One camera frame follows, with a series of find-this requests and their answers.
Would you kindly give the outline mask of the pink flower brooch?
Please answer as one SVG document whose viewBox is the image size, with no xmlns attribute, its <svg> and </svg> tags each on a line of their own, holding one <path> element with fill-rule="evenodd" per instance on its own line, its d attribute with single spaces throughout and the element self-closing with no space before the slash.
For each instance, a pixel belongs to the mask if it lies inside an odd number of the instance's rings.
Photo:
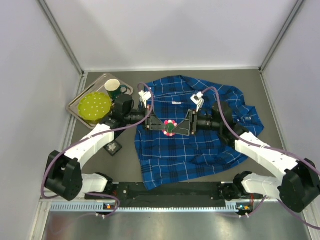
<svg viewBox="0 0 320 240">
<path fill-rule="evenodd" d="M 165 129 L 162 131 L 163 134 L 167 137 L 172 137 L 175 135 L 173 130 L 178 126 L 178 123 L 175 120 L 165 120 L 164 121 Z"/>
</svg>

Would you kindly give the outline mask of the silver maple leaf brooch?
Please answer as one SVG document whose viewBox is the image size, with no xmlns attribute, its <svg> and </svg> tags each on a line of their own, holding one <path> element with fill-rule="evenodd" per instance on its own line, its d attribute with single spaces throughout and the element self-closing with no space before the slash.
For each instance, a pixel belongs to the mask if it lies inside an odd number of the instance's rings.
<svg viewBox="0 0 320 240">
<path fill-rule="evenodd" d="M 107 146 L 107 150 L 109 152 L 114 152 L 115 150 L 117 149 L 117 145 L 115 143 L 110 143 L 108 146 Z"/>
</svg>

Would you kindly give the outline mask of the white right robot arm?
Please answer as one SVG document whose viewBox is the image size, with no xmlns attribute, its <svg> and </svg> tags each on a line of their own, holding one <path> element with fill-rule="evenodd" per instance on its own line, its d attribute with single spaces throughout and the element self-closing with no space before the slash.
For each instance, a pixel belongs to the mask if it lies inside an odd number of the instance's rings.
<svg viewBox="0 0 320 240">
<path fill-rule="evenodd" d="M 211 114 L 189 110 L 186 118 L 172 128 L 172 132 L 179 135 L 194 135 L 198 130 L 217 131 L 223 144 L 251 158 L 273 175 L 261 176 L 250 171 L 237 174 L 232 183 L 219 186 L 226 200 L 259 194 L 281 200 L 291 211 L 300 213 L 320 195 L 320 178 L 312 170 L 315 166 L 312 161 L 301 162 L 269 149 L 233 120 L 232 109 L 226 102 L 215 103 Z"/>
</svg>

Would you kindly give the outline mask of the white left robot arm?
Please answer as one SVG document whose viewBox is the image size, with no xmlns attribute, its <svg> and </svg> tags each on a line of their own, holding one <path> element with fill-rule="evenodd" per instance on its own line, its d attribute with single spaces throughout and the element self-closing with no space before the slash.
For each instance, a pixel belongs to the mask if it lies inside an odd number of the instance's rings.
<svg viewBox="0 0 320 240">
<path fill-rule="evenodd" d="M 74 200 L 78 195 L 109 194 L 113 180 L 102 173 L 84 174 L 85 164 L 102 148 L 112 143 L 126 129 L 144 124 L 148 129 L 154 114 L 154 95 L 140 91 L 140 109 L 134 108 L 130 95 L 118 96 L 107 114 L 95 128 L 80 141 L 65 150 L 53 151 L 48 156 L 41 189 L 50 190 L 56 197 L 67 201 Z"/>
</svg>

